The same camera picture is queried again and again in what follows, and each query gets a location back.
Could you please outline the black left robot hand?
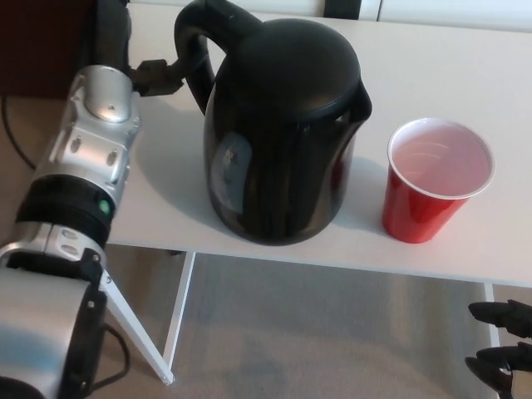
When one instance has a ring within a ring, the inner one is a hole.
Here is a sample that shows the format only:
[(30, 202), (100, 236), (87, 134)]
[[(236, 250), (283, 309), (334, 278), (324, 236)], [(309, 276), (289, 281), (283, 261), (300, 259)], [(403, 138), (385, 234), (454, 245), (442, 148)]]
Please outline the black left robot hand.
[(96, 2), (96, 38), (93, 60), (96, 64), (113, 67), (131, 81), (133, 90), (141, 96), (166, 96), (183, 86), (180, 64), (170, 65), (164, 59), (147, 60), (136, 68), (129, 63), (131, 17), (126, 1)]

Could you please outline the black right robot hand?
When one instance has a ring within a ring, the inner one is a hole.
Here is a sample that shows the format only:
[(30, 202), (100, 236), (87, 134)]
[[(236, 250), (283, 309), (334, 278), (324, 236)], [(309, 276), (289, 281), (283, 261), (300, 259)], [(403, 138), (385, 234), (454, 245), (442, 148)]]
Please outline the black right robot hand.
[[(531, 337), (531, 306), (508, 300), (478, 302), (469, 305), (472, 316), (483, 323), (503, 328), (521, 338)], [(490, 347), (465, 359), (469, 370), (499, 398), (531, 397), (531, 345)]]

